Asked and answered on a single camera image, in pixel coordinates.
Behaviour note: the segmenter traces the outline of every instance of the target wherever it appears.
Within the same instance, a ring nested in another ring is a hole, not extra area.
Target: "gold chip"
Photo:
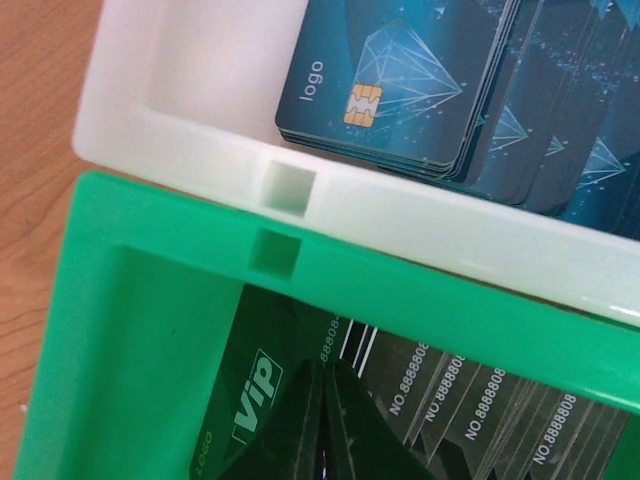
[[[381,97],[382,88],[374,85],[355,84],[349,96],[344,122],[360,127],[371,127]]]

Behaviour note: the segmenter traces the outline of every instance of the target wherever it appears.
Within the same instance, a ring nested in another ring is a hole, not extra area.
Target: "white plastic tray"
[[[107,0],[76,152],[206,199],[640,326],[640,243],[287,145],[274,116],[305,6]]]

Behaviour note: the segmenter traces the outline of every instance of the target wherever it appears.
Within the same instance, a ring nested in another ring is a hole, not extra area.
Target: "diamond graphic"
[[[597,139],[587,164],[582,171],[578,188],[595,185],[625,171],[618,159],[601,139]]]
[[[554,153],[561,152],[562,150],[564,150],[564,145],[562,145],[562,142],[558,140],[558,137],[554,135],[551,139],[551,143],[549,144],[549,148],[547,149],[545,157],[553,155]]]
[[[520,122],[518,122],[518,119],[511,113],[511,110],[509,110],[509,107],[504,107],[500,115],[500,120],[498,120],[496,129],[493,132],[489,152],[502,150],[509,145],[524,140],[528,136],[527,132],[522,128],[522,125],[520,125]]]
[[[444,15],[445,10],[449,6],[449,0],[434,0],[432,2],[433,9],[440,14]]]
[[[598,10],[600,19],[603,19],[611,11],[614,4],[611,0],[590,0],[590,3]],[[618,4],[618,8],[627,19],[630,30],[633,30],[634,26],[640,25],[640,1],[616,0],[615,3]]]
[[[383,89],[376,118],[422,115],[462,91],[429,47],[400,19],[367,38],[355,84]]]

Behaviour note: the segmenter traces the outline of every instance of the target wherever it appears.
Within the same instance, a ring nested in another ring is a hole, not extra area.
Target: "wood grain surface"
[[[72,185],[100,2],[0,0],[0,479],[10,478]]]

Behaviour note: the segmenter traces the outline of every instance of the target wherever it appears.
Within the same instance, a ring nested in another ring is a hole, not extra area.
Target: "chip card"
[[[501,30],[501,33],[496,36],[496,39],[494,41],[494,53],[485,66],[481,86],[464,132],[462,145],[458,152],[456,161],[452,164],[451,171],[447,174],[448,177],[457,176],[463,169],[465,159],[467,157],[467,152],[471,147],[473,132],[478,125],[478,122],[480,121],[483,107],[487,101],[487,98],[491,95],[492,92],[495,91],[494,79],[496,73],[498,69],[506,70],[510,66],[510,64],[505,64],[502,61],[503,54],[509,46],[509,39],[511,38],[511,33],[515,28],[514,24],[516,18],[520,18],[523,16],[520,8],[521,6],[522,0],[512,0],[507,1],[504,7],[502,17],[500,19],[500,24],[502,25],[502,27],[500,27],[499,29]]]
[[[640,35],[628,31],[617,8],[599,17],[575,84],[554,127],[555,135],[566,142],[565,148],[543,160],[525,203],[528,209],[558,215],[567,206],[638,39]]]
[[[640,115],[633,105],[640,81],[628,76],[620,85],[562,220],[614,231],[621,222],[633,185],[640,181]]]
[[[506,48],[496,66],[495,75],[489,82],[487,96],[479,111],[471,138],[466,142],[460,170],[453,176],[447,175],[450,182],[470,185],[477,180],[506,96],[517,76],[544,3],[544,0],[523,0],[509,33]]]
[[[518,2],[311,0],[277,126],[444,173]]]
[[[596,24],[593,11],[589,0],[545,2],[500,113],[504,133],[494,132],[472,192],[503,203],[526,199],[553,135],[554,111],[588,45],[584,32]]]

